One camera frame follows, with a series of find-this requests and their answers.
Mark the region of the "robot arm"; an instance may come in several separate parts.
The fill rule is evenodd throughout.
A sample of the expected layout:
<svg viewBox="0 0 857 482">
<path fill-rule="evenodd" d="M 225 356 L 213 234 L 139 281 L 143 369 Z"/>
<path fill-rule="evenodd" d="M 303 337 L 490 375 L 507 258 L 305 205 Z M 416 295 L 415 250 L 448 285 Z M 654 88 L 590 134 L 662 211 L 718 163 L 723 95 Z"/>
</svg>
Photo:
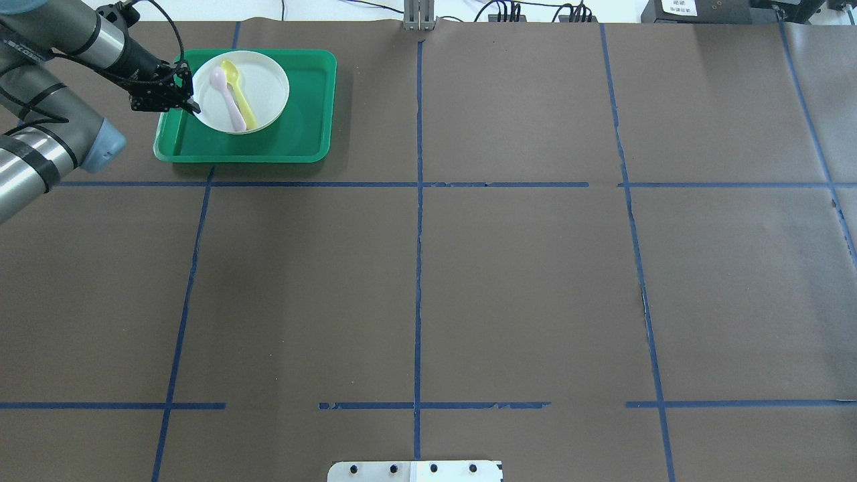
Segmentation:
<svg viewBox="0 0 857 482">
<path fill-rule="evenodd" d="M 1 137 L 3 222 L 74 170 L 98 173 L 127 144 L 107 118 L 47 70 L 52 59 L 82 65 L 119 86 L 135 112 L 201 112 L 185 56 L 169 63 L 132 38 L 131 27 L 140 21 L 135 6 L 2 2 L 2 107 L 18 121 Z"/>
</svg>

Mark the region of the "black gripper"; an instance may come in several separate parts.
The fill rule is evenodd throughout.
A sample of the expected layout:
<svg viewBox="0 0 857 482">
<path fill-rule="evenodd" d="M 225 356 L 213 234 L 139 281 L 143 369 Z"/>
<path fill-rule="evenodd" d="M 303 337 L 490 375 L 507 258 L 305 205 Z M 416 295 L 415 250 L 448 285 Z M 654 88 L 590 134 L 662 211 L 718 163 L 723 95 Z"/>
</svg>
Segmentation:
<svg viewBox="0 0 857 482">
<path fill-rule="evenodd" d="M 159 65 L 154 80 L 132 84 L 129 91 L 131 109 L 135 112 L 169 112 L 181 109 L 190 115 L 201 113 L 193 99 L 193 74 L 189 63 L 180 60 L 175 65 Z"/>
</svg>

